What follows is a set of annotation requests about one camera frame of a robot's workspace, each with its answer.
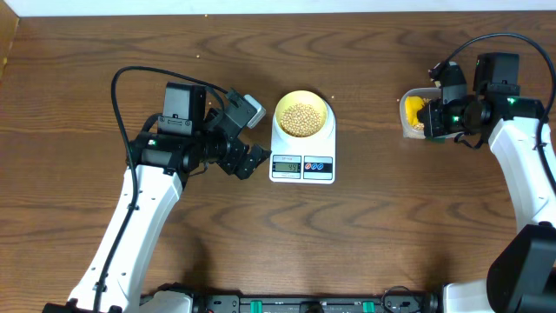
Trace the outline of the yellow plastic scoop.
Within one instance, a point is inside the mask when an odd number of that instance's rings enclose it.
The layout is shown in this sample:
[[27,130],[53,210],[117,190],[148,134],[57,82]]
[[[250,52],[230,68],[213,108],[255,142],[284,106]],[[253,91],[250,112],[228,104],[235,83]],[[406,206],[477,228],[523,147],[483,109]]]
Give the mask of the yellow plastic scoop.
[[414,129],[419,129],[422,123],[417,117],[419,110],[423,109],[425,101],[422,97],[410,96],[405,100],[406,117],[409,125]]

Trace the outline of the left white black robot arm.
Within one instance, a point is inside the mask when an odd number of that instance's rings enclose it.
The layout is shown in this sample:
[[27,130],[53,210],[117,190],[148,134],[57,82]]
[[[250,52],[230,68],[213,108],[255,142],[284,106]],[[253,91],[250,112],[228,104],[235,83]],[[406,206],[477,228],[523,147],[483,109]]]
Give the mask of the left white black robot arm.
[[270,153],[241,141],[265,109],[250,95],[205,83],[169,82],[163,111],[154,114],[129,144],[122,192],[100,246],[65,304],[46,312],[203,312],[205,304],[177,284],[142,295],[147,269],[163,225],[188,179],[215,163],[247,179]]

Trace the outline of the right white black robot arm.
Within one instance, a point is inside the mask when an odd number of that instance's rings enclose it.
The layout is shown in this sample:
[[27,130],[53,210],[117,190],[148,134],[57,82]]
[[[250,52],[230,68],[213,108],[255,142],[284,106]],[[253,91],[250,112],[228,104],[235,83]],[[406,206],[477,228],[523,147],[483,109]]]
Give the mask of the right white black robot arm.
[[473,91],[455,62],[439,63],[430,77],[440,97],[416,116],[427,138],[477,135],[500,164],[513,204],[517,235],[486,278],[444,286],[441,312],[553,312],[555,310],[555,168],[545,109],[520,96],[519,57],[478,56]]

